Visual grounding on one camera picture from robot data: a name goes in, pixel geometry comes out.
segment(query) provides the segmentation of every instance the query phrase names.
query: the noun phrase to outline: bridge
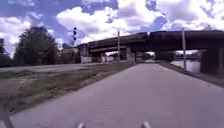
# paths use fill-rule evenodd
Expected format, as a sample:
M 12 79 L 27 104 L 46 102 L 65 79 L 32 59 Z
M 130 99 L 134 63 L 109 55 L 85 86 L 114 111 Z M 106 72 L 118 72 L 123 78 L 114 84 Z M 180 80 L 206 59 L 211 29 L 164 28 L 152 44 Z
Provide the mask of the bridge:
M 209 60 L 205 58 L 215 58 L 213 60 L 220 67 L 221 56 L 224 55 L 221 48 L 224 48 L 224 32 L 220 30 L 185 31 L 186 50 L 206 50 L 202 61 L 207 64 Z M 157 31 L 121 36 L 120 51 L 126 54 L 127 60 L 136 60 L 138 52 L 148 51 L 176 51 L 182 50 L 182 31 Z M 118 38 L 92 41 L 79 46 L 82 60 L 87 57 L 92 60 L 102 61 L 103 53 L 118 51 Z
M 187 50 L 224 47 L 224 32 L 212 31 L 185 31 Z M 109 52 L 117 50 L 118 38 L 89 42 L 90 53 Z M 143 32 L 120 37 L 121 49 L 131 47 L 133 51 L 174 51 L 182 50 L 181 31 L 158 31 L 150 34 Z

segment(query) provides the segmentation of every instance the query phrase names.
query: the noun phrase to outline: utility pole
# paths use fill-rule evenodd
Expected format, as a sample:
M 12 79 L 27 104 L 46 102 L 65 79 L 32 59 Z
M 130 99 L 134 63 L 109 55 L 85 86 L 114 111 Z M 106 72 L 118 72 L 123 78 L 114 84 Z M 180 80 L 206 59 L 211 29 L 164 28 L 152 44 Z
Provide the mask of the utility pole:
M 223 48 L 220 48 L 219 49 L 219 71 L 220 71 L 220 74 L 223 73 Z
M 118 51 L 118 62 L 120 62 L 120 31 L 117 31 L 117 51 Z
M 184 57 L 184 70 L 187 70 L 186 39 L 185 39 L 184 29 L 182 29 L 182 47 L 183 47 L 183 57 Z

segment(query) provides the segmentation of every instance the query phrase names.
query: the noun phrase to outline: sky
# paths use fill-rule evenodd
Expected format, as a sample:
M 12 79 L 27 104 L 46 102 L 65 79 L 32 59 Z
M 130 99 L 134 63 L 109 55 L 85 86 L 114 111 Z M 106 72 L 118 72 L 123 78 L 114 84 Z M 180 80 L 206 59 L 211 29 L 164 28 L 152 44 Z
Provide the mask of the sky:
M 13 54 L 19 35 L 44 25 L 58 47 L 138 32 L 224 30 L 224 0 L 0 0 L 0 38 Z

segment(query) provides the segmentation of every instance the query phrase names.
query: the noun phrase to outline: cloud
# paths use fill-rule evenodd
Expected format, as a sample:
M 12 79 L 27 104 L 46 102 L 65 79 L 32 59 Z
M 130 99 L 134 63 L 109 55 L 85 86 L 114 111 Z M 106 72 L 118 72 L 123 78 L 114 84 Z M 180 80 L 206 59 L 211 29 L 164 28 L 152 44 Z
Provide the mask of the cloud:
M 43 17 L 43 14 L 36 13 L 36 12 L 27 12 L 28 16 L 31 16 L 37 20 L 41 19 Z
M 53 35 L 54 32 L 55 32 L 53 29 L 47 29 L 47 31 L 48 31 L 48 33 L 50 33 L 51 35 Z
M 163 30 L 202 30 L 205 28 L 224 30 L 224 1 L 215 0 L 157 0 L 167 23 Z
M 12 47 L 19 42 L 19 35 L 31 26 L 29 21 L 19 19 L 17 17 L 0 17 L 0 38 L 5 39 L 6 50 L 10 53 L 14 52 Z
M 36 0 L 8 0 L 9 4 L 20 4 L 22 6 L 35 6 Z
M 56 38 L 55 41 L 58 44 L 58 49 L 61 50 L 62 49 L 62 44 L 65 43 L 65 40 L 63 38 Z
M 105 39 L 128 31 L 140 30 L 141 27 L 150 27 L 160 12 L 146 8 L 145 0 L 118 0 L 118 9 L 105 7 L 93 14 L 83 12 L 81 7 L 67 9 L 57 14 L 57 21 L 69 31 L 77 27 L 86 35 L 83 41 Z

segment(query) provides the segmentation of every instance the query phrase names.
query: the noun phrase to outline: concrete pillar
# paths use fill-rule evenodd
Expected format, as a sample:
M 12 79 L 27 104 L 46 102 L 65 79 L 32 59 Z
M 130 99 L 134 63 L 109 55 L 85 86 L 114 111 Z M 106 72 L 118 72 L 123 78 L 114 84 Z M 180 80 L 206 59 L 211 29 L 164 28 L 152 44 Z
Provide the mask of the concrete pillar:
M 99 63 L 101 62 L 101 53 L 93 53 L 92 55 L 92 62 Z
M 89 48 L 87 44 L 83 44 L 80 48 L 80 56 L 81 56 L 81 63 L 91 63 L 92 57 L 89 54 Z
M 107 62 L 107 56 L 105 55 L 105 53 L 101 53 L 100 57 L 101 57 L 101 63 L 106 63 Z
M 131 48 L 128 46 L 126 48 L 126 58 L 127 61 L 133 61 L 133 53 L 131 52 Z
M 221 73 L 223 69 L 223 57 L 224 53 L 222 49 L 207 49 L 202 53 L 201 72 L 206 74 Z

